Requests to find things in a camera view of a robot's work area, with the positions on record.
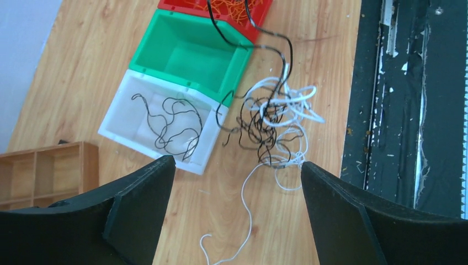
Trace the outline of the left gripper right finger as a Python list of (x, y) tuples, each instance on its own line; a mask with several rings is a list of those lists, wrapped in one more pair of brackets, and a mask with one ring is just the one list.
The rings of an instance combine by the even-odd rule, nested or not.
[(467, 221), (396, 204), (313, 162), (301, 184), (321, 264), (466, 264)]

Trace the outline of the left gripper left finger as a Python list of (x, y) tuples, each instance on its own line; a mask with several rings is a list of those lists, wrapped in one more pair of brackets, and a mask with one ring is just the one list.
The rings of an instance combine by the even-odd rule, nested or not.
[(164, 155), (47, 207), (1, 212), (1, 263), (151, 264), (175, 171)]

